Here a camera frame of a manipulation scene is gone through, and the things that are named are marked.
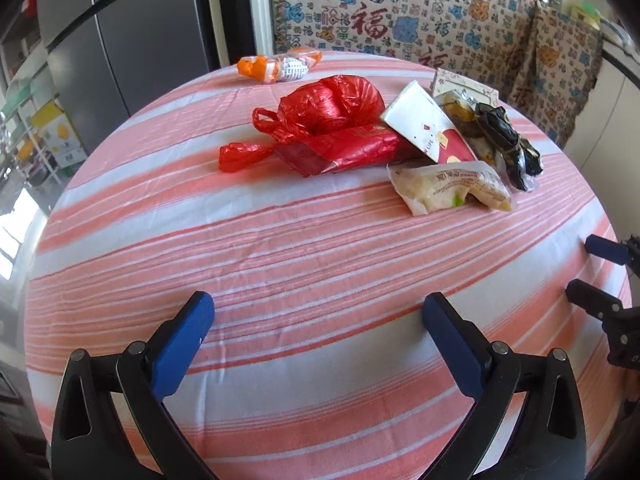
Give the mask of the beige bread wrapper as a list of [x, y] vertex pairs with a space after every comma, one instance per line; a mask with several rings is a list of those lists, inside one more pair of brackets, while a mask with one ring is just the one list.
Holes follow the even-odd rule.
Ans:
[[388, 166], [394, 191], [415, 217], [463, 206], [469, 197], [490, 209], [511, 211], [511, 194], [486, 162]]

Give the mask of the white red paper envelope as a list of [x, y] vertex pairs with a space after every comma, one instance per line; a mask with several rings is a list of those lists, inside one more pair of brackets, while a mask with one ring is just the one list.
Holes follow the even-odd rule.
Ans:
[[452, 120], [416, 80], [401, 90], [381, 119], [435, 164], [476, 160]]

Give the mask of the red plastic bag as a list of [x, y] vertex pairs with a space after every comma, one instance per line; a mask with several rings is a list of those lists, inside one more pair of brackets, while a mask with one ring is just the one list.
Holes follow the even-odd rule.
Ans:
[[232, 142], [218, 152], [218, 167], [237, 172], [258, 164], [276, 148], [320, 134], [375, 124], [385, 108], [381, 93], [366, 78], [335, 75], [303, 84], [280, 99], [275, 110], [256, 107], [252, 125], [268, 144]]

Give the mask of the red packet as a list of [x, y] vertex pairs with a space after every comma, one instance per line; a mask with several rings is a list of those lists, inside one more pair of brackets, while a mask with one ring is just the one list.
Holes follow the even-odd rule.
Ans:
[[420, 158], [422, 153], [395, 130], [365, 125], [308, 136], [281, 144], [277, 156], [303, 177], [388, 165]]

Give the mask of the white kitchen cabinet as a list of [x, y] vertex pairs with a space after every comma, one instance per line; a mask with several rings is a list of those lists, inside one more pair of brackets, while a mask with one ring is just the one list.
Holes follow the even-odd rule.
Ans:
[[639, 64], [607, 42], [596, 85], [565, 154], [602, 203], [620, 238], [639, 233]]

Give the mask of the folded patterned paper box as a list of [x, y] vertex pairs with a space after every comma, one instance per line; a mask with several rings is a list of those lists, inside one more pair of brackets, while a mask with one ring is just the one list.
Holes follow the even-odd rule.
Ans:
[[499, 102], [499, 92], [496, 89], [486, 86], [486, 84], [481, 84], [472, 78], [450, 72], [450, 70], [438, 68], [432, 81], [432, 97], [438, 99], [450, 91], [465, 93], [476, 102], [482, 102], [493, 107], [496, 107]]

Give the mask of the patterned fu character blanket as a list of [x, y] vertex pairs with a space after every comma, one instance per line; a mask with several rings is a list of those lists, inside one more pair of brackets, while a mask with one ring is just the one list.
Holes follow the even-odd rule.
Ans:
[[274, 48], [362, 52], [498, 91], [559, 146], [602, 64], [600, 32], [538, 0], [271, 0]]

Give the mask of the pink striped tablecloth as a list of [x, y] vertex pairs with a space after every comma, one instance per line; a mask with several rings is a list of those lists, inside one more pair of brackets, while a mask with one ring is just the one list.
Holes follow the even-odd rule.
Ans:
[[166, 404], [219, 477], [416, 478], [471, 406], [420, 320], [425, 296], [441, 292], [490, 340], [566, 351], [594, 462], [627, 374], [564, 289], [581, 278], [631, 294], [624, 269], [584, 251], [586, 236], [614, 231], [579, 170], [512, 113], [544, 171], [510, 212], [415, 217], [382, 167], [306, 179], [270, 158], [221, 172], [221, 145], [256, 141], [253, 110], [290, 90], [218, 70], [140, 110], [80, 167], [42, 233], [26, 300], [43, 431], [70, 352], [121, 352], [204, 290], [215, 323]]

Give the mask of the yellow white cardboard box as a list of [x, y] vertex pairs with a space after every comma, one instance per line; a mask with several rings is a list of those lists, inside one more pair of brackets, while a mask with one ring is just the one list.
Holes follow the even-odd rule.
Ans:
[[81, 164], [87, 159], [75, 128], [53, 100], [40, 107], [30, 122], [61, 168]]

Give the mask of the orange white snack wrapper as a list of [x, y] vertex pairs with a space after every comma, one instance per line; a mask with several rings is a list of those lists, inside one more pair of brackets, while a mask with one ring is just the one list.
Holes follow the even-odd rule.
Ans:
[[277, 55], [244, 56], [236, 63], [236, 70], [261, 84], [275, 84], [302, 79], [321, 60], [317, 49], [294, 49]]

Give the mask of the grey refrigerator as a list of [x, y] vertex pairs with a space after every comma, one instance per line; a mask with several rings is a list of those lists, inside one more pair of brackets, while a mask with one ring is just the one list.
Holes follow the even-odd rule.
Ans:
[[209, 0], [37, 0], [37, 11], [58, 97], [87, 152], [219, 65]]

